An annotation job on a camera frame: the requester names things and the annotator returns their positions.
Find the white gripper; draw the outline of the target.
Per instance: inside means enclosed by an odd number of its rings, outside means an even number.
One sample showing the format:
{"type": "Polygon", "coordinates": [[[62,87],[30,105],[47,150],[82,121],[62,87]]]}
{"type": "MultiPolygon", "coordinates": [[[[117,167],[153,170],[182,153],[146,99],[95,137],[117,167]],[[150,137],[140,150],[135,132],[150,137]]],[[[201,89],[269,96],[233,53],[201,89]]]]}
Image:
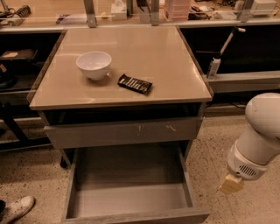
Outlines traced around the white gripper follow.
{"type": "Polygon", "coordinates": [[[243,189],[244,179],[258,180],[268,170],[268,167],[249,161],[239,152],[237,143],[234,143],[227,154],[227,169],[230,174],[225,177],[220,185],[220,191],[230,194],[243,189]]]}

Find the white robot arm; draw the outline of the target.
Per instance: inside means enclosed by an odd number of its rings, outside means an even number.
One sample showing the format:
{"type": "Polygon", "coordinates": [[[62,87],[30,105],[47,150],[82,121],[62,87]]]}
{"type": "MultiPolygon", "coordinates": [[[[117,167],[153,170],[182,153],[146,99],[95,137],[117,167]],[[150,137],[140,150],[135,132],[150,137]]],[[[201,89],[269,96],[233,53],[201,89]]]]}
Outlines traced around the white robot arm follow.
{"type": "Polygon", "coordinates": [[[280,154],[280,94],[253,97],[245,108],[248,126],[227,154],[228,175],[220,185],[225,194],[236,193],[244,181],[258,180],[280,154]]]}

